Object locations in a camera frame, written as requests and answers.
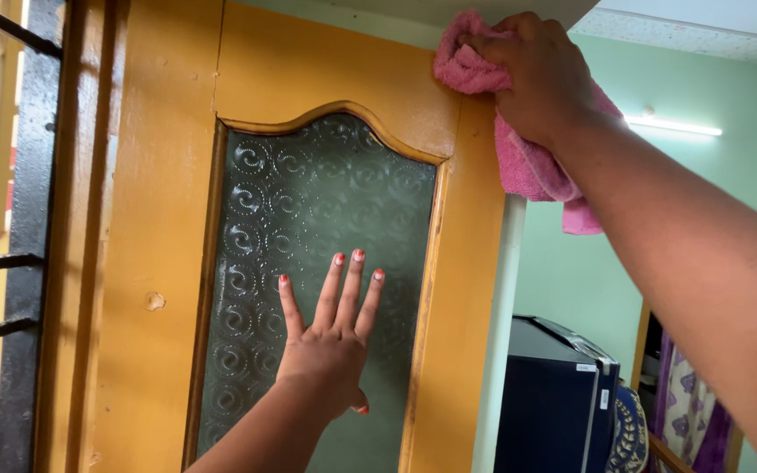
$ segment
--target tube light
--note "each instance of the tube light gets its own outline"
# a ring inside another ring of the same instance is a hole
[[[667,130],[687,131],[688,133],[710,134],[712,136],[720,136],[723,134],[723,130],[719,128],[712,128],[710,126],[700,126],[699,124],[679,123],[677,121],[659,120],[653,118],[653,116],[624,116],[626,123],[629,124],[641,124],[644,126],[653,126],[655,128],[665,128]]]

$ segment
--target green wall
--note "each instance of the green wall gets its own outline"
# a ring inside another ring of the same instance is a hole
[[[573,35],[592,76],[626,114],[717,126],[711,138],[633,127],[669,156],[757,210],[757,64]],[[562,206],[529,203],[514,310],[581,333],[633,367],[642,298],[604,236],[560,231]],[[744,446],[740,473],[757,473]]]

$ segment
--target window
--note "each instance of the window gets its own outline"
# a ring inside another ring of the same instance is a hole
[[[0,471],[33,463],[65,5],[0,0]]]

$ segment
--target frosted glass panel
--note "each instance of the frosted glass panel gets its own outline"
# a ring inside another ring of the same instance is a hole
[[[360,247],[364,274],[387,274],[361,379],[370,414],[333,422],[309,471],[395,471],[436,167],[391,151],[346,113],[280,136],[231,131],[226,152],[198,456],[275,380],[286,338],[279,274],[310,323],[332,255]]]

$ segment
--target forearm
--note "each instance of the forearm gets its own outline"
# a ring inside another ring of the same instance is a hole
[[[574,126],[555,153],[664,327],[757,447],[757,213],[608,121]]]
[[[302,473],[331,415],[322,392],[311,385],[281,382],[188,473]]]

